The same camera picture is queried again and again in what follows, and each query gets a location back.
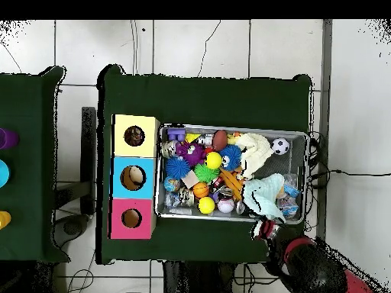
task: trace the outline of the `yellow box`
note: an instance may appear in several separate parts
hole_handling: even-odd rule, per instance
[[[113,114],[114,154],[123,157],[156,157],[157,131],[155,117]]]

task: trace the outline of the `green tablecloth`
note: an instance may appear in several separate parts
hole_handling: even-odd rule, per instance
[[[266,245],[250,238],[251,223],[158,218],[151,240],[107,238],[112,114],[154,116],[161,123],[296,130],[309,127],[308,76],[211,79],[127,76],[117,65],[98,78],[97,262],[111,259],[263,262]],[[298,231],[304,223],[295,226]]]
[[[0,74],[0,127],[19,133],[20,143],[0,150],[11,170],[0,188],[0,210],[11,223],[0,230],[0,260],[65,262],[51,240],[54,204],[54,107],[63,68],[39,76]]]

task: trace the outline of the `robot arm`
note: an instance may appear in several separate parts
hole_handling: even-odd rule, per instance
[[[280,277],[291,293],[373,293],[321,246],[305,235],[298,237],[289,227],[259,221],[252,236],[267,242],[270,261],[265,268]]]

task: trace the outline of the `metal tray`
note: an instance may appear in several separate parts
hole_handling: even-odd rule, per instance
[[[187,132],[193,134],[214,134],[217,130],[225,130],[227,134],[232,134],[235,131],[241,133],[255,133],[265,136],[270,142],[276,138],[283,137],[288,140],[290,144],[289,152],[278,156],[273,154],[265,164],[254,173],[255,179],[263,179],[274,173],[288,174],[294,173],[298,176],[298,188],[301,194],[297,197],[296,203],[299,209],[295,216],[286,220],[288,224],[299,224],[305,216],[305,199],[307,189],[307,178],[309,175],[308,160],[309,160],[309,136],[302,132],[295,131],[281,131],[281,130],[261,130],[261,129],[248,129],[248,128],[231,128],[231,127],[212,127],[212,126],[198,126],[191,124],[161,124],[158,131],[158,143],[168,141],[166,130],[170,127],[184,127]],[[219,210],[213,211],[210,215],[201,214],[196,207],[182,208],[185,212],[183,214],[175,214],[170,211],[171,208],[167,208],[164,204],[166,195],[166,189],[164,188],[163,181],[165,179],[165,166],[166,159],[162,157],[161,153],[157,157],[157,179],[155,185],[155,198],[154,208],[155,213],[160,217],[174,217],[174,218],[186,218],[186,219],[204,219],[214,221],[246,221],[255,222],[257,216],[255,214],[237,214],[236,211],[232,211],[230,214],[223,214]]]

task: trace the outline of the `pink box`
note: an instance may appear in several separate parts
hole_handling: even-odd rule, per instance
[[[112,201],[111,234],[112,240],[149,240],[153,228],[152,199],[120,199]],[[122,214],[128,209],[136,209],[141,214],[138,227],[129,228],[122,223]]]

